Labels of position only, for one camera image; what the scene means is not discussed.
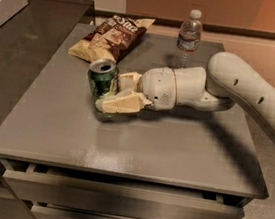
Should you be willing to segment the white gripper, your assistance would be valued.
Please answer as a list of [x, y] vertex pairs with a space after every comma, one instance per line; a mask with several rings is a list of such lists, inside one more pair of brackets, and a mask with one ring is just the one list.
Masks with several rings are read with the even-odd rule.
[[116, 95], [104, 96], [96, 100], [95, 105], [99, 112], [135, 113], [148, 106], [153, 111], [171, 110], [176, 103], [175, 75], [171, 68], [153, 68], [144, 72], [142, 79], [138, 72], [121, 73], [119, 89], [123, 90]]

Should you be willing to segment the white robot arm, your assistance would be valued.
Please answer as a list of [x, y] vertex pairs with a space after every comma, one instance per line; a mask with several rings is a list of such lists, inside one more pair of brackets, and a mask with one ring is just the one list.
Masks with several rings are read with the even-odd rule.
[[207, 66], [153, 68], [143, 74], [122, 73], [115, 95], [95, 101], [102, 113], [131, 114], [142, 109], [225, 111], [241, 106], [275, 145], [275, 88], [233, 53], [216, 53]]

